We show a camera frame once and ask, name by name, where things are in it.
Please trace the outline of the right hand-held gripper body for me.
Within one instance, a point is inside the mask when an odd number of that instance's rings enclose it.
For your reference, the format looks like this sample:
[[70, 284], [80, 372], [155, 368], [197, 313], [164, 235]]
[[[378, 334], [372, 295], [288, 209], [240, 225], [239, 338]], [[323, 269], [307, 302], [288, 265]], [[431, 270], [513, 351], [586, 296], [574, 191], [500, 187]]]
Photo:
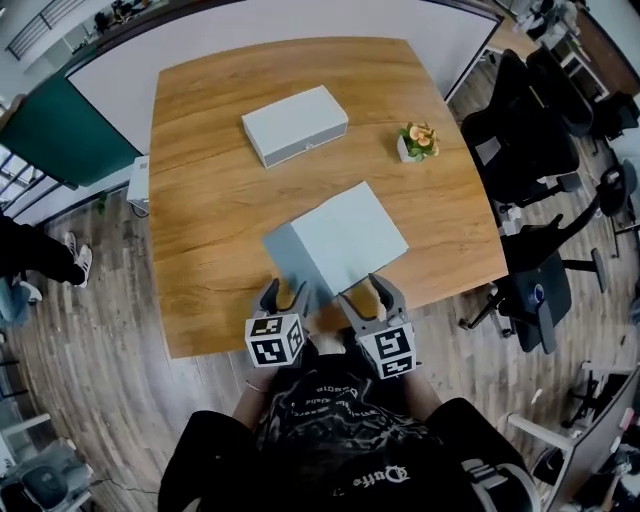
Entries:
[[380, 379], [404, 375], [418, 365], [415, 332], [409, 321], [369, 322], [356, 333], [356, 339]]

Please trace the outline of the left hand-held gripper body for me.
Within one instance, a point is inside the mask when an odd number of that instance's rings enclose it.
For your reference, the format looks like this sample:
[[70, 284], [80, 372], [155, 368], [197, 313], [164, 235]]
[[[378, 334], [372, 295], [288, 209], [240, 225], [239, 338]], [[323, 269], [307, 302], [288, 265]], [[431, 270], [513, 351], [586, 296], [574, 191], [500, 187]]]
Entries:
[[293, 309], [268, 313], [256, 306], [245, 322], [245, 343], [254, 366], [293, 365], [306, 342], [304, 319]]

